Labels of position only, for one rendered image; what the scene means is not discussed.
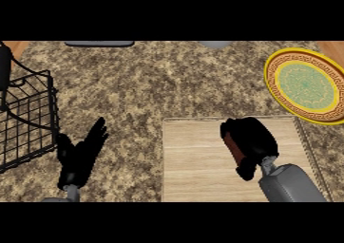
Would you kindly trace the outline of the yellow patterned plate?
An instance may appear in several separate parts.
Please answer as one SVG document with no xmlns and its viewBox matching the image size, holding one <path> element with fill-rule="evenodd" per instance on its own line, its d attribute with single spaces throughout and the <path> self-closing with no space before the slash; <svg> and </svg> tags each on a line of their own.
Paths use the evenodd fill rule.
<svg viewBox="0 0 344 243">
<path fill-rule="evenodd" d="M 344 68 L 321 53 L 286 47 L 264 65 L 268 91 L 281 107 L 321 125 L 344 123 Z"/>
</svg>

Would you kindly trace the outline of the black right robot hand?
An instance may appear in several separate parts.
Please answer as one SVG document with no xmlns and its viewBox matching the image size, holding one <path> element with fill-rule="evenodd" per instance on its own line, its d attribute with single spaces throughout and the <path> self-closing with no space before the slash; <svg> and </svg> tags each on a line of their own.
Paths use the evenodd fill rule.
<svg viewBox="0 0 344 243">
<path fill-rule="evenodd" d="M 253 118 L 227 119 L 219 125 L 219 137 L 230 133 L 231 139 L 243 152 L 243 160 L 236 172 L 244 181 L 253 179 L 256 166 L 265 157 L 277 157 L 277 143 L 270 130 Z"/>
</svg>

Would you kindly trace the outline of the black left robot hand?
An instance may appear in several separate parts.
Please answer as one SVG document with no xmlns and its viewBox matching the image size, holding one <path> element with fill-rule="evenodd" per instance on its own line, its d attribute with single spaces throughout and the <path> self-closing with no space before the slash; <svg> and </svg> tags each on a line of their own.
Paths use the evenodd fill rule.
<svg viewBox="0 0 344 243">
<path fill-rule="evenodd" d="M 72 144 L 66 134 L 57 135 L 57 159 L 62 164 L 57 182 L 60 190 L 69 185 L 81 188 L 87 184 L 106 139 L 104 118 L 98 118 L 85 139 L 78 144 Z"/>
</svg>

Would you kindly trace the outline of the pale wooden tray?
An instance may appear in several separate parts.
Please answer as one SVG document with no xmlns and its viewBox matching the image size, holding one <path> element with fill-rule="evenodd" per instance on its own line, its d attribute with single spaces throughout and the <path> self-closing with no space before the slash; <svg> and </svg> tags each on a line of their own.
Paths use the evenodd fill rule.
<svg viewBox="0 0 344 243">
<path fill-rule="evenodd" d="M 275 165 L 293 163 L 308 174 L 326 199 L 332 199 L 311 151 L 301 119 L 262 116 L 278 147 Z M 258 181 L 243 181 L 236 162 L 219 138 L 222 118 L 162 122 L 162 195 L 163 202 L 264 202 Z"/>
</svg>

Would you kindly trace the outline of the brown sweet potato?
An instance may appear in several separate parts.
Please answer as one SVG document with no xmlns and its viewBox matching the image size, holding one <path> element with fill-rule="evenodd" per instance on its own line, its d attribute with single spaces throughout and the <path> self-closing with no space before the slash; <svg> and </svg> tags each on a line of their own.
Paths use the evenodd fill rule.
<svg viewBox="0 0 344 243">
<path fill-rule="evenodd" d="M 236 164 L 240 164 L 240 162 L 243 160 L 243 152 L 242 152 L 237 144 L 234 143 L 234 141 L 231 139 L 230 133 L 225 133 L 222 141 L 224 141 L 224 144 L 228 148 L 231 156 L 234 158 Z"/>
</svg>

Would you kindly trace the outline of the dark grey flat object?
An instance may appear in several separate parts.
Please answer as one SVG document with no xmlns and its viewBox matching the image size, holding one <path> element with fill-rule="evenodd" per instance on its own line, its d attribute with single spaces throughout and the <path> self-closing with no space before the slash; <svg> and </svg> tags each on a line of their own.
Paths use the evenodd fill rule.
<svg viewBox="0 0 344 243">
<path fill-rule="evenodd" d="M 66 41 L 69 47 L 131 47 L 134 41 Z"/>
</svg>

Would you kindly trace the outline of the pale grey rounded object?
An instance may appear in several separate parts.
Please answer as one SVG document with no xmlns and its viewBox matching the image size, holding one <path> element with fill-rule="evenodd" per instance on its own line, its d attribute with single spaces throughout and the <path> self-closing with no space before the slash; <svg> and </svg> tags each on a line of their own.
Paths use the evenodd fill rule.
<svg viewBox="0 0 344 243">
<path fill-rule="evenodd" d="M 231 41 L 199 41 L 199 43 L 209 48 L 224 48 L 230 46 Z"/>
</svg>

